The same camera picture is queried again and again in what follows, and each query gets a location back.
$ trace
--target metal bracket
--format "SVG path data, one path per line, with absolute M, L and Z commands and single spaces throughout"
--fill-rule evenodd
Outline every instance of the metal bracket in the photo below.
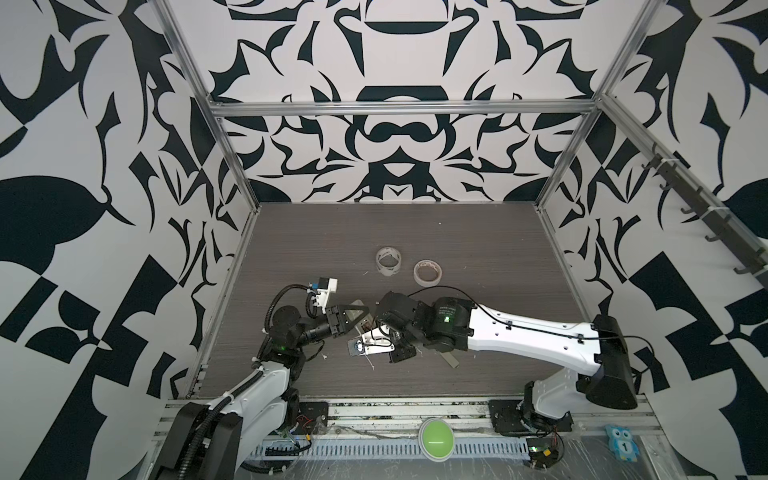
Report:
M 610 95 L 601 95 L 600 108 L 627 135 L 627 138 L 648 158 L 644 168 L 655 168 L 665 180 L 661 190 L 674 190 L 688 204 L 684 214 L 696 214 L 712 230 L 704 238 L 708 242 L 720 241 L 742 263 L 734 269 L 739 275 L 752 273 L 768 290 L 768 275 L 761 275 L 768 266 L 766 246 L 733 212 L 726 207 L 703 183 L 688 170 L 683 162 L 674 158 L 658 140 L 623 106 Z

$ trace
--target clear tape roll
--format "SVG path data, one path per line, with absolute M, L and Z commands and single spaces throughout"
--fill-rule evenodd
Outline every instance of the clear tape roll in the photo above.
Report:
M 436 277 L 433 280 L 424 280 L 419 276 L 419 270 L 422 268 L 431 268 L 435 271 Z M 416 265 L 413 267 L 413 279 L 416 280 L 416 283 L 418 283 L 421 286 L 435 286 L 438 283 L 440 283 L 440 280 L 442 279 L 442 268 L 438 265 L 437 262 L 434 260 L 420 260 L 416 262 Z
M 397 264 L 395 265 L 382 265 L 382 260 L 388 257 L 393 258 Z M 402 258 L 400 252 L 394 247 L 384 247 L 376 252 L 376 269 L 383 276 L 392 276 L 400 271 L 400 265 L 402 264 Z

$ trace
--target owl sticker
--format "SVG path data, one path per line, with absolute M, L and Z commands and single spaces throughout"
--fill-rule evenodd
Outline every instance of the owl sticker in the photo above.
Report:
M 632 432 L 623 427 L 615 425 L 606 425 L 605 432 L 608 434 L 608 447 L 616 455 L 617 460 L 622 462 L 636 462 L 640 450 L 637 449 Z

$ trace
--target hook rack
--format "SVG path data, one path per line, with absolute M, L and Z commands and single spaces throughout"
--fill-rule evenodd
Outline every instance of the hook rack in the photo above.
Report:
M 768 255 L 762 240 L 757 238 L 733 212 L 675 158 L 662 158 L 652 151 L 654 158 L 643 169 L 654 168 L 665 180 L 661 190 L 674 190 L 688 204 L 681 208 L 683 214 L 696 214 L 712 230 L 706 235 L 708 242 L 720 241 L 742 263 L 733 271 L 738 275 L 751 273 L 768 290 Z

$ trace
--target masking tape roll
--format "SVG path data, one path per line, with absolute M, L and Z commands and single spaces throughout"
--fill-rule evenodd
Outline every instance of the masking tape roll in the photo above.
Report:
M 424 280 L 421 278 L 419 276 L 419 270 L 422 268 L 431 268 L 434 270 L 435 278 L 433 280 Z M 435 286 L 440 283 L 440 279 L 442 279 L 442 268 L 440 268 L 434 260 L 420 260 L 416 262 L 416 265 L 413 267 L 413 279 L 421 286 Z

